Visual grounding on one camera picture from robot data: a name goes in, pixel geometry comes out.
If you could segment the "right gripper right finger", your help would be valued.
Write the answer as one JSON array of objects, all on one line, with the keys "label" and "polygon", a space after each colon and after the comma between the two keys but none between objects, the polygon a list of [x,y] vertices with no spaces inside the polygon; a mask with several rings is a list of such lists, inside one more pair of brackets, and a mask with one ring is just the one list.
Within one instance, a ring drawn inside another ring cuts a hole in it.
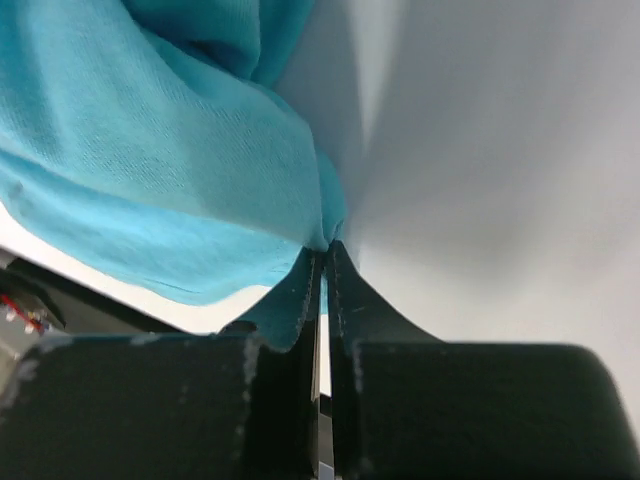
[{"label": "right gripper right finger", "polygon": [[344,479],[635,479],[614,381],[566,344],[455,343],[327,254],[334,469]]}]

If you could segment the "light blue t-shirt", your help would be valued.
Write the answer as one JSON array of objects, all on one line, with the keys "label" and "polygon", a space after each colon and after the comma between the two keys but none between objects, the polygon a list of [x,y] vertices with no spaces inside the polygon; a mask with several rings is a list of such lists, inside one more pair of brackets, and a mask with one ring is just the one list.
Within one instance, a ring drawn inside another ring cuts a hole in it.
[{"label": "light blue t-shirt", "polygon": [[341,234],[344,193],[275,91],[309,1],[5,1],[1,201],[65,254],[207,305]]}]

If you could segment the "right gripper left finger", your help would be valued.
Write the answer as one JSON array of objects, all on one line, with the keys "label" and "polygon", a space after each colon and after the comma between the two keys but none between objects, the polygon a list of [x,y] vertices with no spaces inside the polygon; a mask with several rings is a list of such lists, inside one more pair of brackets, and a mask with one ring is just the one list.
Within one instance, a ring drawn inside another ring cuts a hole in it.
[{"label": "right gripper left finger", "polygon": [[320,257],[213,335],[57,335],[1,396],[5,479],[313,479]]}]

